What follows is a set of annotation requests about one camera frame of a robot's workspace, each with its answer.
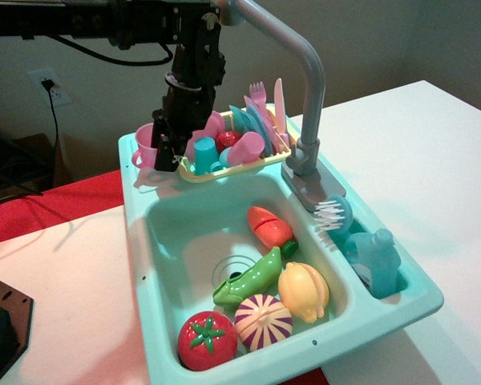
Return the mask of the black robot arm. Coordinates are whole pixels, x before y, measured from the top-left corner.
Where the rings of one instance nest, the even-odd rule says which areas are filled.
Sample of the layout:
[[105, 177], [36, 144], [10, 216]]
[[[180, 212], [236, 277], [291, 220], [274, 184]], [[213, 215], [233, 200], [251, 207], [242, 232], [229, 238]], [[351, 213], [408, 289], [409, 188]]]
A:
[[0, 1], [0, 36], [47, 36], [86, 54], [68, 41], [108, 39], [121, 50], [136, 44], [175, 45], [165, 59], [168, 93], [152, 113], [152, 167], [178, 169], [188, 141], [205, 127], [224, 77], [219, 50], [220, 7], [212, 1]]

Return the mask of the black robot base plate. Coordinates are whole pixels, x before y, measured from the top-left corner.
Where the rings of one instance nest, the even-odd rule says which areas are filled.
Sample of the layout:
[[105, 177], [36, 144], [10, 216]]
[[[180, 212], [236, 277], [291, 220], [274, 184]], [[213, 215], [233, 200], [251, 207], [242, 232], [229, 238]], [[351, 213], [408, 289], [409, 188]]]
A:
[[0, 281], [0, 380], [26, 351], [34, 299]]

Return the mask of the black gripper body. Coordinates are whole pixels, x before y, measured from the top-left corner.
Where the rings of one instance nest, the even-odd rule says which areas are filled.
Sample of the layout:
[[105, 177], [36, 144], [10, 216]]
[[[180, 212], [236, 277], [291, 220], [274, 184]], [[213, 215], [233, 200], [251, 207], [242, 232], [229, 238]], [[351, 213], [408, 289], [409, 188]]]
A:
[[205, 128], [212, 114], [213, 99], [209, 89], [190, 87], [171, 71], [164, 80], [168, 91], [163, 97], [163, 117], [173, 136], [189, 139], [193, 132]]

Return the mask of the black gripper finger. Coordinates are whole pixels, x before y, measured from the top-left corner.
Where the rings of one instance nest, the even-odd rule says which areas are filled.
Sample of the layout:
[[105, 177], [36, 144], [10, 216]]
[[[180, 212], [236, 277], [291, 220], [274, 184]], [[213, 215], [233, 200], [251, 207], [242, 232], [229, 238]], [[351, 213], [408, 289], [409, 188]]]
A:
[[152, 138], [151, 138], [151, 148], [158, 149], [160, 142], [164, 139], [167, 131], [167, 123], [164, 118], [164, 110], [157, 109], [152, 113], [153, 127], [152, 127]]
[[183, 154], [178, 153], [177, 149], [174, 149], [173, 143], [167, 136], [160, 136], [154, 164], [155, 170], [161, 172], [174, 172], [178, 169], [183, 157]]

